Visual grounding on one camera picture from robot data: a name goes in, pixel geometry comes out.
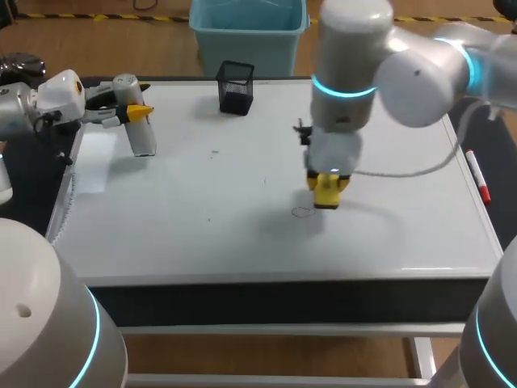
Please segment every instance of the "whiteboard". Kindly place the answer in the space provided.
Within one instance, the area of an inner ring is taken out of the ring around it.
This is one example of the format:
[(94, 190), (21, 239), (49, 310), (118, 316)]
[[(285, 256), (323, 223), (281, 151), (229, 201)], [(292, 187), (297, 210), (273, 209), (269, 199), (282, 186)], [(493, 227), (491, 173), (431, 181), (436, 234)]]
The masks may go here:
[[(502, 251), (460, 153), (423, 177), (353, 175), (337, 210), (312, 209), (292, 129), (310, 93), (256, 82), (239, 117), (219, 112), (215, 82), (155, 83), (152, 158), (87, 125), (58, 253), (90, 286), (488, 276)], [(432, 166), (455, 139), (447, 117), (409, 129), (377, 99), (361, 133), (359, 168), (383, 172)]]

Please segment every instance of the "red marker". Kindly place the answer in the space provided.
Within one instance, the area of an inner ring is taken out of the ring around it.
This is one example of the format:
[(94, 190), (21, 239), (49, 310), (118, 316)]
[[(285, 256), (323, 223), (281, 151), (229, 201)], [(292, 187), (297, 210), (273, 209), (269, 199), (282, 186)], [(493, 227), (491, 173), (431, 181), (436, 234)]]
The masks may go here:
[(485, 178), (483, 178), (483, 174), (481, 173), (481, 168), (479, 168), (479, 165), (477, 164), (474, 152), (472, 150), (468, 150), (465, 157), (467, 158), (467, 163), (469, 164), (474, 180), (476, 181), (477, 189), (479, 190), (483, 203), (485, 205), (490, 205), (490, 202), (492, 201), (490, 198), (490, 192), (486, 186)]

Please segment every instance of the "blue plastic bin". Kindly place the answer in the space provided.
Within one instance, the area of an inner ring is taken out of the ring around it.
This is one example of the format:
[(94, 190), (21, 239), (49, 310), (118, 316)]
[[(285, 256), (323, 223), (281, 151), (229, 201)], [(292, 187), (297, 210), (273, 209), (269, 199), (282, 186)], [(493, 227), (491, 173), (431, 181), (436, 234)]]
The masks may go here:
[(192, 0), (190, 26), (204, 74), (223, 61), (250, 63), (255, 77), (292, 75), (300, 34), (309, 26), (305, 0)]

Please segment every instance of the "blue led ring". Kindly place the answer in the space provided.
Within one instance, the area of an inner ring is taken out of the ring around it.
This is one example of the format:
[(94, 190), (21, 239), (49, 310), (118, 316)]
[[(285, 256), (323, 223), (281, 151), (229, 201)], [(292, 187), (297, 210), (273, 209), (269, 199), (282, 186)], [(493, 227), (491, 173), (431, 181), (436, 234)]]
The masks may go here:
[(479, 344), (481, 345), (481, 349), (483, 350), (483, 353), (485, 353), (485, 357), (488, 360), (488, 363), (492, 367), (492, 369), (495, 371), (495, 373), (503, 380), (507, 386), (510, 388), (516, 388), (510, 380), (499, 370), (498, 366), (495, 364), (494, 360), (492, 360), (492, 357), (488, 353), (488, 350), (486, 350), (485, 343), (483, 342), (483, 338), (481, 337), (481, 329), (479, 327), (479, 307), (476, 309), (476, 329), (477, 329), (477, 338), (479, 339)]
[(86, 358), (86, 361), (84, 365), (82, 366), (81, 370), (79, 371), (79, 374), (74, 379), (72, 384), (70, 384), (69, 388), (76, 388), (78, 386), (79, 382), (81, 382), (82, 378), (86, 374), (86, 371), (90, 367), (91, 361), (94, 358), (95, 350), (97, 350), (97, 345), (99, 344), (99, 335), (100, 335), (100, 313), (99, 313), (99, 306), (97, 305), (97, 301), (95, 300), (94, 295), (91, 293), (91, 291), (88, 289), (88, 293), (90, 293), (91, 299), (94, 301), (94, 307), (95, 307), (95, 336), (94, 336), (94, 342), (91, 345), (90, 354), (88, 354), (88, 358)]
[(356, 93), (343, 93), (341, 91), (333, 91), (332, 89), (323, 86), (322, 83), (317, 80), (314, 74), (312, 75), (311, 79), (313, 80), (313, 84), (317, 89), (319, 89), (326, 95), (332, 95), (333, 97), (339, 97), (340, 99), (353, 99), (355, 97), (362, 97), (364, 95), (369, 95), (370, 93), (376, 90), (376, 87), (371, 87), (366, 91), (358, 91)]
[(445, 38), (435, 38), (435, 40), (439, 40), (440, 42), (445, 42), (450, 44), (453, 48), (458, 50), (461, 55), (463, 55), (463, 58), (467, 61), (467, 66), (469, 67), (469, 84), (467, 85), (467, 89), (472, 87), (474, 84), (474, 80), (476, 79), (476, 70), (474, 67), (474, 61), (470, 57), (469, 53), (467, 53), (467, 50), (465, 50), (465, 47), (459, 42), (458, 40), (449, 40)]

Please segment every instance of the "wooden floor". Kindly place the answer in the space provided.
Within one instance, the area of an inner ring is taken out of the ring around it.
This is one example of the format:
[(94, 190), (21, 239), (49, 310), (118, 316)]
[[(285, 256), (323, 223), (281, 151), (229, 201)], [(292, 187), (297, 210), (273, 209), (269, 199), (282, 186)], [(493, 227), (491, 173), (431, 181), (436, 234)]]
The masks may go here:
[[(139, 0), (145, 6), (152, 0)], [(321, 0), (307, 0), (317, 17)], [(497, 16), (490, 0), (392, 0), (396, 16)], [(189, 0), (160, 0), (139, 15), (187, 16)], [(24, 13), (134, 14), (131, 0), (19, 0)], [(477, 22), (494, 32), (508, 33), (507, 23)], [(404, 23), (424, 35), (438, 23)], [(296, 75), (313, 72), (317, 29), (301, 37)], [(79, 75), (201, 75), (194, 34), (187, 23), (132, 20), (21, 20), (0, 31), (3, 52), (24, 51), (42, 57), (50, 75), (75, 69)], [(517, 122), (510, 117), (513, 129)], [(409, 377), (413, 371), (401, 339), (149, 336), (126, 338), (133, 373), (235, 373), (305, 376)], [(457, 340), (435, 339), (438, 364)]]

